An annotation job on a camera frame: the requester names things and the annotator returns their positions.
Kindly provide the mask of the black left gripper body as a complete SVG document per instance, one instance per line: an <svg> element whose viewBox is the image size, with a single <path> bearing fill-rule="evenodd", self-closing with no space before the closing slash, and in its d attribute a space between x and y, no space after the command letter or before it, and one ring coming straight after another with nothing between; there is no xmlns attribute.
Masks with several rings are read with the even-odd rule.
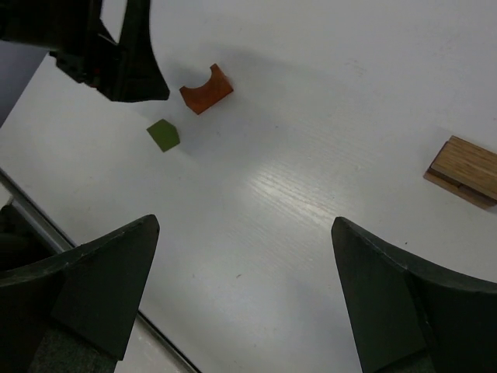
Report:
<svg viewBox="0 0 497 373"><path fill-rule="evenodd" d="M41 47L78 83L122 85L126 1L2 1L1 40Z"/></svg>

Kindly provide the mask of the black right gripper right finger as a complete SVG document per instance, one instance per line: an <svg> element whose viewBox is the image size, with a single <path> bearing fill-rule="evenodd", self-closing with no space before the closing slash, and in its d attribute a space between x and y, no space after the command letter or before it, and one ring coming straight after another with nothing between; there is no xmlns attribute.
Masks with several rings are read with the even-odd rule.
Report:
<svg viewBox="0 0 497 373"><path fill-rule="evenodd" d="M385 242L347 218L331 230L364 372L496 370L496 285Z"/></svg>

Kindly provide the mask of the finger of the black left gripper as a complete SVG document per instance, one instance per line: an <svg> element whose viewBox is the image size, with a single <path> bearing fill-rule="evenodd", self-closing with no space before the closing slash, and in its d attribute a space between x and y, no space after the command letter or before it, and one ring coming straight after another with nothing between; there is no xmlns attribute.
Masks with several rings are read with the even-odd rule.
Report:
<svg viewBox="0 0 497 373"><path fill-rule="evenodd" d="M113 102L166 101L170 90L151 46L149 1L128 1L120 39L96 34L92 86Z"/></svg>

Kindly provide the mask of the green triangular wood block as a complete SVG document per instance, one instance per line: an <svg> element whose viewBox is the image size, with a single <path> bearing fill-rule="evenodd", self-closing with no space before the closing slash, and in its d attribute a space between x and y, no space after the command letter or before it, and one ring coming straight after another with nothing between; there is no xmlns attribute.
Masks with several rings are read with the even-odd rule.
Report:
<svg viewBox="0 0 497 373"><path fill-rule="evenodd" d="M162 152L167 152L180 144L177 128L167 120L157 121L147 129L147 132Z"/></svg>

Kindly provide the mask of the orange arch wood block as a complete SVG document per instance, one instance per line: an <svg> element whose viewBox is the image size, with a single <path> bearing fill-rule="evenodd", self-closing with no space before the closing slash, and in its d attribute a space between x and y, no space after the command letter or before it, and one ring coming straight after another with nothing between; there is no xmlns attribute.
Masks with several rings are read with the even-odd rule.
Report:
<svg viewBox="0 0 497 373"><path fill-rule="evenodd" d="M228 79L217 64L210 66L210 78L196 88L183 86L179 89L184 103L196 115L205 112L216 103L234 92Z"/></svg>

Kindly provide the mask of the light oak rectangular block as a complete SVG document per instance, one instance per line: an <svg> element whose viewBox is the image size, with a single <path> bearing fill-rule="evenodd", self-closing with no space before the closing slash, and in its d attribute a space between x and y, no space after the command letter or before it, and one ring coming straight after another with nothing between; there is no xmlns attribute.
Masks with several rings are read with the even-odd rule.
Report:
<svg viewBox="0 0 497 373"><path fill-rule="evenodd" d="M496 154L457 136L440 149L428 169L496 200Z"/></svg>

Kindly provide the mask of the walnut base block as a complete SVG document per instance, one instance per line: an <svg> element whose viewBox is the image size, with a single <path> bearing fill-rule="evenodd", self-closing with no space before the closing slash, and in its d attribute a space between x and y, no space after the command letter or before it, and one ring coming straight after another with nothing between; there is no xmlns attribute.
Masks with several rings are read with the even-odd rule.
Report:
<svg viewBox="0 0 497 373"><path fill-rule="evenodd" d="M496 206L495 199L490 198L483 193L478 192L463 183L459 183L448 176L444 176L442 173L438 173L432 169L427 169L423 175L423 178L481 209L488 210L489 208Z"/></svg>

